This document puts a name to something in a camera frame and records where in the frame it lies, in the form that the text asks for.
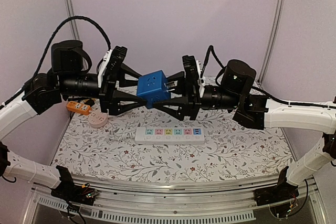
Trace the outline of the black plug adapter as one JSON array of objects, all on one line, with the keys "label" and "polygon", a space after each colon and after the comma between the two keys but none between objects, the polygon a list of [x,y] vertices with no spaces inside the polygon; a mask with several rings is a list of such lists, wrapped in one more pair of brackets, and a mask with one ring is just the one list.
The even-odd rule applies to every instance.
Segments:
[{"label": "black plug adapter", "polygon": [[85,101],[85,104],[89,105],[89,106],[93,106],[93,105],[95,105],[95,101],[94,101],[94,99],[88,99],[87,101]]}]

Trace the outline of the pink round power socket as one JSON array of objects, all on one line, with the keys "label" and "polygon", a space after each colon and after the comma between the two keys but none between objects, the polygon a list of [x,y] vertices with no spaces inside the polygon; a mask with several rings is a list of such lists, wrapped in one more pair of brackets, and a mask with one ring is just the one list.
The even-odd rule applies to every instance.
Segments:
[{"label": "pink round power socket", "polygon": [[93,111],[88,115],[88,122],[93,128],[103,127],[108,122],[108,115],[106,113]]}]

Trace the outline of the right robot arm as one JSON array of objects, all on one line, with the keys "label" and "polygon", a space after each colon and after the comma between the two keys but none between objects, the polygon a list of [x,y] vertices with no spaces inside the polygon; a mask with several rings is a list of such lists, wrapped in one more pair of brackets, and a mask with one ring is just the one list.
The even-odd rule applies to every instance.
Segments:
[{"label": "right robot arm", "polygon": [[241,60],[230,60],[215,79],[205,85],[204,69],[194,57],[183,57],[184,71],[168,78],[174,98],[153,103],[153,107],[183,120],[196,119],[199,110],[227,110],[233,120],[247,129],[298,128],[322,133],[315,146],[296,162],[283,168],[275,186],[256,189],[258,206],[298,196],[298,186],[324,165],[335,160],[335,103],[283,101],[254,89],[256,71]]}]

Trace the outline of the white multicolour power strip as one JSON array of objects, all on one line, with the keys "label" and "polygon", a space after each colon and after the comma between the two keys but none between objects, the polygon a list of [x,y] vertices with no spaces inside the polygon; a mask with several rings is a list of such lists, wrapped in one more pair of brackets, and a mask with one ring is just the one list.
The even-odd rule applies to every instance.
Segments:
[{"label": "white multicolour power strip", "polygon": [[205,134],[201,127],[138,127],[134,141],[145,145],[204,144]]}]

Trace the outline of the floral table mat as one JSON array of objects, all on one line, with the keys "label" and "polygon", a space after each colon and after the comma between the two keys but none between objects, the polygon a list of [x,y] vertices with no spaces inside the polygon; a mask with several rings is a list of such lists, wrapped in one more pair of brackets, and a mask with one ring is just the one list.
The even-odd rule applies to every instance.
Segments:
[{"label": "floral table mat", "polygon": [[[139,145],[134,140],[139,127],[199,127],[205,142]],[[199,111],[196,120],[179,121],[141,107],[110,116],[100,128],[92,127],[87,116],[75,114],[52,163],[79,176],[171,184],[278,175],[292,161],[280,129],[246,129],[225,110]]]}]

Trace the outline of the blue cube socket adapter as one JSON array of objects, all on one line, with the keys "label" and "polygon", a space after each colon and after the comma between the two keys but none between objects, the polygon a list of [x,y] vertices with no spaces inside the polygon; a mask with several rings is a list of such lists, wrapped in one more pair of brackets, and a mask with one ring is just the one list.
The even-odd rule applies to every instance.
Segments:
[{"label": "blue cube socket adapter", "polygon": [[171,93],[167,88],[167,78],[162,70],[138,78],[137,97],[146,100],[145,107],[153,108],[153,103],[168,100]]}]

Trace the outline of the orange power strip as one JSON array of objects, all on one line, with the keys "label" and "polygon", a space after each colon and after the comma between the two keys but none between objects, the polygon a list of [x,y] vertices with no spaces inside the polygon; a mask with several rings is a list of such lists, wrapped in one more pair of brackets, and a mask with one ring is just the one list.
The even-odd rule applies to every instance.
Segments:
[{"label": "orange power strip", "polygon": [[75,102],[75,101],[68,102],[66,105],[66,108],[70,112],[78,113],[82,115],[89,115],[91,111],[91,106],[84,104],[84,103]]}]

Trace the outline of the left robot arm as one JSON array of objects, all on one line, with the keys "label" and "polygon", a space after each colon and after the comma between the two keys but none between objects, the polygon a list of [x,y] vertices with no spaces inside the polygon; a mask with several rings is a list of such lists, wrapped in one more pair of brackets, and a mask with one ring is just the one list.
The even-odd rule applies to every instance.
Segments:
[{"label": "left robot arm", "polygon": [[[79,40],[65,40],[51,47],[51,69],[39,73],[23,86],[16,97],[1,108],[1,137],[7,136],[25,121],[40,115],[70,96],[99,100],[102,112],[120,115],[144,106],[143,98],[119,91],[136,85],[139,74],[124,64],[127,49],[109,49],[98,73],[90,73],[89,55]],[[89,184],[78,186],[69,170],[46,166],[10,151],[1,145],[1,175],[9,182],[21,178],[48,187],[54,197],[66,202],[93,205],[97,190]]]}]

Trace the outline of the right aluminium frame post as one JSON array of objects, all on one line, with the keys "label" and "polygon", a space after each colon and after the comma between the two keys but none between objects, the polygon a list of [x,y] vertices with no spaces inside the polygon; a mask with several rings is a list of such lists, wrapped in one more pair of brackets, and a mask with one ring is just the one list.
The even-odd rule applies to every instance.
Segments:
[{"label": "right aluminium frame post", "polygon": [[276,42],[276,38],[277,38],[279,26],[280,26],[284,2],[285,0],[276,1],[276,8],[275,8],[274,18],[273,18],[273,22],[272,22],[272,26],[270,30],[269,39],[267,42],[265,56],[264,56],[263,63],[261,65],[261,71],[259,73],[259,77],[257,80],[259,85],[262,85],[263,81],[266,78],[266,74],[267,74],[268,67],[271,61],[272,52],[274,50],[274,46],[275,46],[275,42]]}]

